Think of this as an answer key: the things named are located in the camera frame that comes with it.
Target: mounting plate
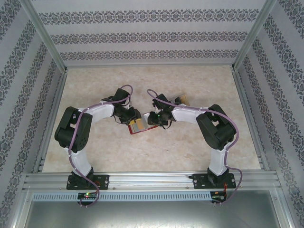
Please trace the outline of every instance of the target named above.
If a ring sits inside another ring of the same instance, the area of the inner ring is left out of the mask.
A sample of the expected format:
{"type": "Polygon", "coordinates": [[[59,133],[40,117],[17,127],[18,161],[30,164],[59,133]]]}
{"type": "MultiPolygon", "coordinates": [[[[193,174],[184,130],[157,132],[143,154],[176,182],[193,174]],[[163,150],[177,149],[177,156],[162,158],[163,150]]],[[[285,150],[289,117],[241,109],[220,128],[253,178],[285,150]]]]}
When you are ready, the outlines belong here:
{"type": "Polygon", "coordinates": [[[189,178],[193,179],[194,189],[219,189],[224,188],[224,183],[227,184],[227,189],[235,189],[237,186],[233,173],[228,173],[216,186],[213,186],[208,180],[207,173],[195,173],[189,178]]]}
{"type": "MultiPolygon", "coordinates": [[[[94,175],[93,182],[98,185],[99,190],[108,190],[109,175],[94,175]]],[[[69,175],[66,184],[67,190],[95,190],[95,186],[91,184],[88,188],[78,186],[73,175],[69,175]]]]}

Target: enclosure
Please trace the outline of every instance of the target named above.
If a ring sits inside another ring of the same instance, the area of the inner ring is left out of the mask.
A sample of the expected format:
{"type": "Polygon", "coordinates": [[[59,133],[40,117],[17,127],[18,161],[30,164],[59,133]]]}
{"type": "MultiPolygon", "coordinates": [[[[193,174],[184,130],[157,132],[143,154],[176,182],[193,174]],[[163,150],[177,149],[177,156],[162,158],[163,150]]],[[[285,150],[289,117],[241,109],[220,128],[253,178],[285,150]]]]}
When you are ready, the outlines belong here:
{"type": "Polygon", "coordinates": [[[303,4],[2,0],[0,227],[304,227],[303,4]],[[142,114],[154,110],[153,89],[198,108],[218,104],[235,121],[228,164],[243,180],[231,201],[213,206],[222,189],[189,179],[210,164],[197,125],[130,134],[105,118],[86,149],[95,174],[109,175],[107,190],[79,207],[85,190],[67,190],[73,168],[56,128],[67,107],[125,84],[142,114]]]}

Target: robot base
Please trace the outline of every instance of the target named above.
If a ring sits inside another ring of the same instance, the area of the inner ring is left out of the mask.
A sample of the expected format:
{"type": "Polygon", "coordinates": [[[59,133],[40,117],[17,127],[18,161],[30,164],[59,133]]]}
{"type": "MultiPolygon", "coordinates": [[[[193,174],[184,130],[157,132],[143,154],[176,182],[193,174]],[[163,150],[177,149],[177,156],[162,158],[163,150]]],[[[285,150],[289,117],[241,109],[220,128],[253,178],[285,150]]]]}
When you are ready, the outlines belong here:
{"type": "MultiPolygon", "coordinates": [[[[92,180],[95,184],[97,184],[100,190],[108,190],[109,175],[94,175],[94,171],[92,168],[86,177],[92,180]]],[[[86,181],[84,178],[72,172],[72,175],[69,175],[67,179],[66,189],[67,190],[95,190],[96,187],[90,182],[86,181]]]]}
{"type": "Polygon", "coordinates": [[[207,173],[195,173],[189,178],[193,179],[194,189],[220,189],[224,188],[225,183],[227,189],[235,189],[237,186],[234,175],[229,173],[229,169],[222,175],[216,176],[208,168],[207,173]]]}

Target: wall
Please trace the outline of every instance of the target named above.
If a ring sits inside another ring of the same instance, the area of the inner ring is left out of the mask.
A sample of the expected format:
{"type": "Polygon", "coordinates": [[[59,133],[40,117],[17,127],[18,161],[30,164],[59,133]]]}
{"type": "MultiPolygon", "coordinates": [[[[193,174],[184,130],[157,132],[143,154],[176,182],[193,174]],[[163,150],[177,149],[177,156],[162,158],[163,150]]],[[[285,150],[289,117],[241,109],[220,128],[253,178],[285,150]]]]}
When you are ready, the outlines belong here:
{"type": "Polygon", "coordinates": [[[0,1],[0,228],[32,172],[61,73],[17,0],[0,1]]]}
{"type": "Polygon", "coordinates": [[[232,64],[265,0],[34,0],[65,64],[232,64]]]}
{"type": "Polygon", "coordinates": [[[239,74],[268,164],[304,227],[304,1],[279,0],[239,74]]]}

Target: marble floor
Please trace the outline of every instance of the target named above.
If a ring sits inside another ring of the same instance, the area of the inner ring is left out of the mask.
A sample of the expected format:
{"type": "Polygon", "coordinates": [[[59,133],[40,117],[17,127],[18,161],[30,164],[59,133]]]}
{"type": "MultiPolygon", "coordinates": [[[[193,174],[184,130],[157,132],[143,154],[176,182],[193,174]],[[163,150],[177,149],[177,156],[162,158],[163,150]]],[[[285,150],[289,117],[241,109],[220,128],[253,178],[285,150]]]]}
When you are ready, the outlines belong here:
{"type": "MultiPolygon", "coordinates": [[[[64,110],[88,107],[125,84],[133,86],[132,104],[141,113],[153,110],[148,88],[167,97],[186,94],[194,107],[220,105],[240,130],[228,165],[260,169],[229,66],[149,66],[70,69],[43,172],[72,170],[67,154],[54,139],[64,110]]],[[[92,126],[86,148],[94,171],[194,171],[206,170],[210,162],[210,148],[199,127],[186,122],[173,122],[168,130],[158,127],[130,135],[126,125],[106,118],[92,126]]]]}

